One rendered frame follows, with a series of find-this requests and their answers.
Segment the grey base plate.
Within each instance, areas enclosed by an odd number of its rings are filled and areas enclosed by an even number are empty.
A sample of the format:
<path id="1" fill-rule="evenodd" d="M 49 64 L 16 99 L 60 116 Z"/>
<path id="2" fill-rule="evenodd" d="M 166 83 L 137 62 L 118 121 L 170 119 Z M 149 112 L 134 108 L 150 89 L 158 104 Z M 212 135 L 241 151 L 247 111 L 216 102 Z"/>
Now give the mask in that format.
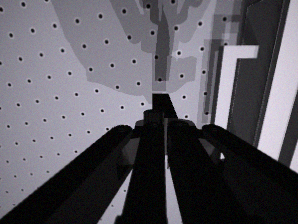
<path id="1" fill-rule="evenodd" d="M 210 124 L 245 0 L 0 0 L 0 219 L 152 94 Z"/>

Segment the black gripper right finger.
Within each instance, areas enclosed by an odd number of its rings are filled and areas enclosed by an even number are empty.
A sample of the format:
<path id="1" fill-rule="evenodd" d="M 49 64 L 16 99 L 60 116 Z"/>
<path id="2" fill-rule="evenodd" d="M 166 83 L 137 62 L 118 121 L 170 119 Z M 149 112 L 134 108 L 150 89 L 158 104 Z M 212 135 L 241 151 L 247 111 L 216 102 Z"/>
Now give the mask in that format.
<path id="1" fill-rule="evenodd" d="M 297 172 L 223 127 L 178 119 L 169 94 L 161 99 L 183 224 L 298 224 Z"/>

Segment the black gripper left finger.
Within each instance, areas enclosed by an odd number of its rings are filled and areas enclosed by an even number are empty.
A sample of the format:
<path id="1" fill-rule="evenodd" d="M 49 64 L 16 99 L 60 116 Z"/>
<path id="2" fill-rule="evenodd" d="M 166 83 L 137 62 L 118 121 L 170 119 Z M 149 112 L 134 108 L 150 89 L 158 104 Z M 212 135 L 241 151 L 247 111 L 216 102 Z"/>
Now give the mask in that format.
<path id="1" fill-rule="evenodd" d="M 135 128 L 118 125 L 0 219 L 0 224 L 98 224 L 132 170 L 114 224 L 168 224 L 161 94 Z"/>

